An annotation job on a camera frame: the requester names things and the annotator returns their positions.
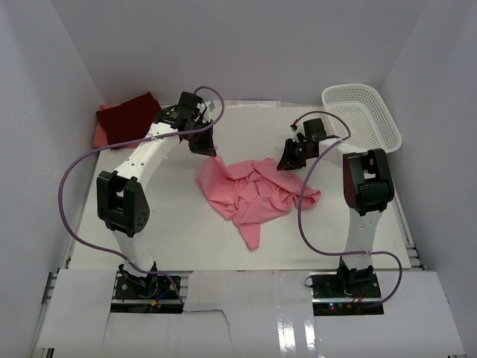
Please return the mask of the pink t shirt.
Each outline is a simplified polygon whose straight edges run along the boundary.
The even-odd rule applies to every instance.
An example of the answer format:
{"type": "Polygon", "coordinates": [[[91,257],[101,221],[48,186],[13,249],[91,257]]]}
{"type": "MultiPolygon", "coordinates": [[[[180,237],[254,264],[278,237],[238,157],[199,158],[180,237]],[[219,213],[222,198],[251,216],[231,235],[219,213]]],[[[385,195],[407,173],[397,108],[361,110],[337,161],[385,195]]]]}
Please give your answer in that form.
{"type": "Polygon", "coordinates": [[[247,248],[260,244],[261,226],[297,208],[303,180],[278,171],[272,158],[227,165],[221,157],[205,159],[195,183],[211,207],[239,230],[247,248]]]}

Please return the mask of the white perforated plastic basket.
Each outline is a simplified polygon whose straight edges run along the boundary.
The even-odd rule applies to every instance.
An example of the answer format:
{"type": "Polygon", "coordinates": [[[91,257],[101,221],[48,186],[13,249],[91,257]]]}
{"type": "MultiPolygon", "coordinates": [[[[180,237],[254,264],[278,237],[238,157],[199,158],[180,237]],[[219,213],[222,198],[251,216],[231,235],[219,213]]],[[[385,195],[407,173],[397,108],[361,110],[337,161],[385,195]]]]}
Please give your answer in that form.
{"type": "Polygon", "coordinates": [[[388,153],[402,145],[402,136],[379,92],[365,84],[327,87],[321,94],[323,110],[338,116],[351,130],[348,142],[388,153]]]}

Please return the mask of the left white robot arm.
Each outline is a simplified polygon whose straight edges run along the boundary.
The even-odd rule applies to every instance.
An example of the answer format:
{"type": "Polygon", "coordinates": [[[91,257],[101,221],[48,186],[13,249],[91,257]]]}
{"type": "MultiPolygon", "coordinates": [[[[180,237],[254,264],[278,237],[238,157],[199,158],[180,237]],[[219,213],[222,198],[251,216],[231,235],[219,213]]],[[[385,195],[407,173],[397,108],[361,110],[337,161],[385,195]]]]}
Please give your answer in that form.
{"type": "Polygon", "coordinates": [[[112,172],[102,171],[96,181],[98,217],[116,238],[125,256],[122,277],[142,298],[157,291],[157,270],[141,234],[150,218],[145,188],[168,153],[182,141],[193,154],[215,157],[210,103],[196,91],[182,92],[176,105],[159,112],[133,153],[112,172]]]}

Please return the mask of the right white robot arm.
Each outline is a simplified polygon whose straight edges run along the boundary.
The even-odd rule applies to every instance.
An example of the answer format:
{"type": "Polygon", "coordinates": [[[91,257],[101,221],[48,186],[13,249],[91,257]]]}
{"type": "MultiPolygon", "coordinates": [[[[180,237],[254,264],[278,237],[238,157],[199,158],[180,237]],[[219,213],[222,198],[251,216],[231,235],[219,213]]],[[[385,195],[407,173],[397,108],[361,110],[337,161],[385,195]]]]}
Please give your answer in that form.
{"type": "Polygon", "coordinates": [[[337,290],[351,298],[364,292],[373,277],[372,251],[377,224],[394,199],[394,183],[386,152],[364,149],[329,135],[320,118],[291,125],[294,136],[285,141],[277,170],[298,170],[312,158],[326,159],[342,170],[344,200],[350,209],[347,242],[342,253],[315,248],[306,238],[301,215],[298,227],[302,240],[314,252],[339,259],[337,290]]]}

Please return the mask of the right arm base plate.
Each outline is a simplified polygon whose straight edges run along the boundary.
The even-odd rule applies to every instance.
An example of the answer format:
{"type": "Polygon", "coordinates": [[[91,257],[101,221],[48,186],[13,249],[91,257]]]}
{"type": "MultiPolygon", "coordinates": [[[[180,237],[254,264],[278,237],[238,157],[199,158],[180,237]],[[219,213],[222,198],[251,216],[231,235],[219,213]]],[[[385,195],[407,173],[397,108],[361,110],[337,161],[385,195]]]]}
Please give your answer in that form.
{"type": "Polygon", "coordinates": [[[368,283],[343,289],[336,274],[311,274],[304,280],[311,290],[315,317],[383,315],[382,294],[376,274],[368,283]]]}

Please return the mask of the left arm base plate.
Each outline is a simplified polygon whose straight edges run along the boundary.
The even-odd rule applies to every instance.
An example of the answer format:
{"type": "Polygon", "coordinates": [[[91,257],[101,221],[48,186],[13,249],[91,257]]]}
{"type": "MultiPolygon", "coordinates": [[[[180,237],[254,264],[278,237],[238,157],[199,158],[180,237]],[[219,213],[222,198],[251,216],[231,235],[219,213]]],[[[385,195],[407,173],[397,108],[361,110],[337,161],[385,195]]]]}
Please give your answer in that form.
{"type": "Polygon", "coordinates": [[[112,313],[181,314],[187,296],[187,274],[136,276],[119,266],[110,306],[112,313]]]}

